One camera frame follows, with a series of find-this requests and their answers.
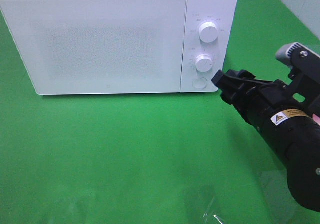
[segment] white knob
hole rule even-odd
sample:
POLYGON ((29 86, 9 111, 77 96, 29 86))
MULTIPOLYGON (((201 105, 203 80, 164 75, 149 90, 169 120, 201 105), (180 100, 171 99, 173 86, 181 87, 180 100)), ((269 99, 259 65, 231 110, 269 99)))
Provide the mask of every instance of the white knob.
POLYGON ((195 61, 195 67, 200 72, 209 71, 213 64, 214 62, 209 55, 199 55, 195 61))
POLYGON ((200 25, 199 35, 203 42, 210 43, 218 38, 218 27, 214 22, 208 21, 200 25))

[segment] green backdrop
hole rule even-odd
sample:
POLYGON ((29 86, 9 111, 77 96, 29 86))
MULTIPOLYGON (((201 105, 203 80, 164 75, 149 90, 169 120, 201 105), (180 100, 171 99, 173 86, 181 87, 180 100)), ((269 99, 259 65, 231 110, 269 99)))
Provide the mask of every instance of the green backdrop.
MULTIPOLYGON (((224 70, 288 81, 316 38, 279 0, 238 0, 224 70)), ((220 93, 39 96, 0 17, 0 223, 320 223, 220 93)))

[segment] warning label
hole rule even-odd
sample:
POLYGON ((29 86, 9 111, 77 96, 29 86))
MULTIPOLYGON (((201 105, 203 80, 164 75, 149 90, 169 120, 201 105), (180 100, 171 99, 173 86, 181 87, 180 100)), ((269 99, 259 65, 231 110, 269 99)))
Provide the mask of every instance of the warning label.
POLYGON ((275 114, 273 117, 271 117, 271 121, 275 125, 280 125, 285 120, 288 120, 289 118, 295 117, 295 116, 308 116, 308 115, 305 114, 302 110, 287 109, 287 110, 282 110, 279 113, 275 114))

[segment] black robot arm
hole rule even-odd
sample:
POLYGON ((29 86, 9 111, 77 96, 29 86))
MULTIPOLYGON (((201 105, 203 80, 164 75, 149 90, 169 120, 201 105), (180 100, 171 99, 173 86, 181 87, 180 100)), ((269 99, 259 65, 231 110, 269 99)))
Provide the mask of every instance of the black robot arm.
POLYGON ((320 126, 311 118, 320 115, 320 56, 295 42, 281 47, 276 57, 291 68, 289 85, 256 80, 246 70, 218 71, 212 82, 286 166, 294 199, 320 212, 320 126), (295 93, 305 100, 297 101, 295 93))

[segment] white microwave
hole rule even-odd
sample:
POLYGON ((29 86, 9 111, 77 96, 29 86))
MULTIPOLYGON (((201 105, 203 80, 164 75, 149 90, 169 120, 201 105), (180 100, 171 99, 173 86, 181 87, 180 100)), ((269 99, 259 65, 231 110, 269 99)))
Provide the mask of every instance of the white microwave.
POLYGON ((216 91, 237 0, 0 0, 38 94, 216 91))

